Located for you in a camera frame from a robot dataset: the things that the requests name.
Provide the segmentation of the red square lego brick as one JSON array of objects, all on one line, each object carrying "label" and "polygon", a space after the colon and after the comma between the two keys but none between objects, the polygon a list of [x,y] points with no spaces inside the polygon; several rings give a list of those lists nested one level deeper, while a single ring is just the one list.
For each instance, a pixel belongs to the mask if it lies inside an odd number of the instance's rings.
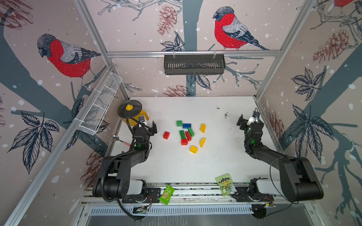
[{"label": "red square lego brick", "polygon": [[188,144],[188,140],[187,139],[182,139],[181,144],[182,144],[182,146],[186,146]]},{"label": "red square lego brick", "polygon": [[164,139],[169,139],[169,137],[170,137],[170,133],[165,131],[164,134],[163,134],[163,138]]}]

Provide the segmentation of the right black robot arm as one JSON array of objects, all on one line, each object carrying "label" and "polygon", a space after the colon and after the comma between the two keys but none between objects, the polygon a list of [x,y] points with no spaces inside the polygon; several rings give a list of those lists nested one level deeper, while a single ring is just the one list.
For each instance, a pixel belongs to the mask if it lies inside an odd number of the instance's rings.
[{"label": "right black robot arm", "polygon": [[324,197],[322,186],[308,159],[281,154],[261,142],[264,123],[259,117],[254,118],[254,121],[249,123],[241,115],[237,121],[237,126],[244,131],[246,153],[279,171],[281,188],[278,189],[276,184],[272,182],[278,195],[289,202],[320,200]]}]

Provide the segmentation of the red long lego brick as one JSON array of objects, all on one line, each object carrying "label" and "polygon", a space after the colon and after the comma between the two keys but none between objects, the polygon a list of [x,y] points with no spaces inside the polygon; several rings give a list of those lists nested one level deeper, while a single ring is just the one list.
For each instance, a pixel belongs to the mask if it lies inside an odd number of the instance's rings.
[{"label": "red long lego brick", "polygon": [[191,135],[190,135],[190,133],[188,131],[185,132],[185,135],[186,135],[186,138],[187,138],[188,141],[192,140]]}]

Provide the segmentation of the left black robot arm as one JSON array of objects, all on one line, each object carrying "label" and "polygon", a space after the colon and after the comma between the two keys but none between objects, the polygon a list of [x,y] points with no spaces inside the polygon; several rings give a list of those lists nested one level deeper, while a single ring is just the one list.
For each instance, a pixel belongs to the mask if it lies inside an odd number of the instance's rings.
[{"label": "left black robot arm", "polygon": [[106,202],[128,196],[131,169],[148,159],[152,149],[150,137],[157,134],[157,126],[154,122],[149,127],[143,122],[128,117],[126,124],[132,134],[132,142],[128,152],[104,157],[93,183],[92,195],[101,197]]}]

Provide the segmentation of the yellow square lego brick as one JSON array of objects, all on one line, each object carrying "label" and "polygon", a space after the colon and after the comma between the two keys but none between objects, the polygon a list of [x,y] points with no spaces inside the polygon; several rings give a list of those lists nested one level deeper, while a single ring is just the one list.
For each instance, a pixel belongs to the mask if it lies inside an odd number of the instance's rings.
[{"label": "yellow square lego brick", "polygon": [[198,152],[198,148],[196,146],[191,146],[190,147],[190,151],[194,154],[196,154]]}]

